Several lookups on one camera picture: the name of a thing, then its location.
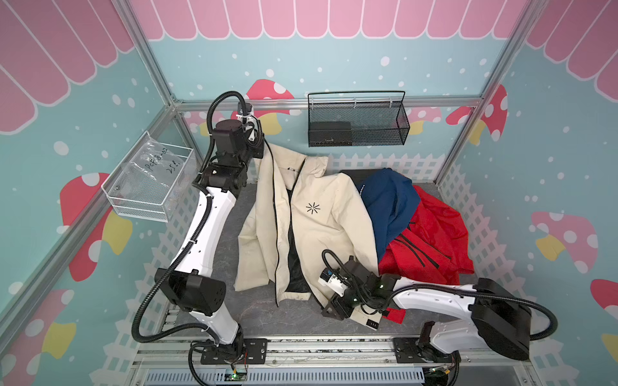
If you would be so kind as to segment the red jacket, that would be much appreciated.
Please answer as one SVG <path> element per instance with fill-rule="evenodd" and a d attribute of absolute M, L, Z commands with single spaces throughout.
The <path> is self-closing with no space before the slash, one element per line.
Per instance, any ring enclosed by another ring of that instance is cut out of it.
<path fill-rule="evenodd" d="M 415 187 L 420 204 L 402 233 L 386 247 L 379 273 L 415 281 L 458 285 L 475 273 L 468 256 L 468 230 L 455 209 Z"/>

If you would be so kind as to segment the navy blue jacket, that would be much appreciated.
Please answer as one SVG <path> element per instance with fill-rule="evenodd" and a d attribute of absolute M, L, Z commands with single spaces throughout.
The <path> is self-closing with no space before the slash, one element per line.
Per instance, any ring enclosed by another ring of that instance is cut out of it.
<path fill-rule="evenodd" d="M 409 178 L 389 168 L 370 175 L 358 190 L 373 224 L 380 262 L 388 245 L 407 228 L 421 199 Z"/>

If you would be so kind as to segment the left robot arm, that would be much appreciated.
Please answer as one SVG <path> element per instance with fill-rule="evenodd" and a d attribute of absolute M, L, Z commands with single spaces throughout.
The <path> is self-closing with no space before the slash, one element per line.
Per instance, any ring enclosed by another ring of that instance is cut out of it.
<path fill-rule="evenodd" d="M 164 331 L 165 336 L 200 329 L 208 337 L 194 342 L 191 353 L 237 363 L 247 355 L 243 332 L 225 305 L 226 284 L 211 275 L 225 222 L 247 184 L 250 161 L 263 156 L 261 123 L 254 116 L 220 121 L 211 143 L 215 152 L 205 159 L 192 183 L 199 201 L 184 247 L 171 268 L 157 270 L 155 283 L 172 305 L 194 318 Z"/>

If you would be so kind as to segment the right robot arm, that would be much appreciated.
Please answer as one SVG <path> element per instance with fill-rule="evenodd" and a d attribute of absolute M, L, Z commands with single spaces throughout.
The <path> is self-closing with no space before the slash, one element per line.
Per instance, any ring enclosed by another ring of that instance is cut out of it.
<path fill-rule="evenodd" d="M 450 317 L 423 325 L 413 347 L 426 362 L 472 349 L 490 349 L 510 360 L 529 358 L 531 310 L 491 279 L 435 285 L 392 274 L 378 277 L 350 260 L 341 268 L 324 268 L 318 283 L 332 293 L 324 316 L 350 318 L 374 331 L 383 317 L 399 310 Z"/>

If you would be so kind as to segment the cream beige jacket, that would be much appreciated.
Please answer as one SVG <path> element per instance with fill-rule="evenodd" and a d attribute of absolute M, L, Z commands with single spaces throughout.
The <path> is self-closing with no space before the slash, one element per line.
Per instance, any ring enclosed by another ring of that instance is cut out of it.
<path fill-rule="evenodd" d="M 254 206 L 238 236 L 236 291 L 273 283 L 275 302 L 316 300 L 323 316 L 334 291 L 319 282 L 329 249 L 378 273 L 373 225 L 346 174 L 327 175 L 328 158 L 266 145 L 257 160 Z"/>

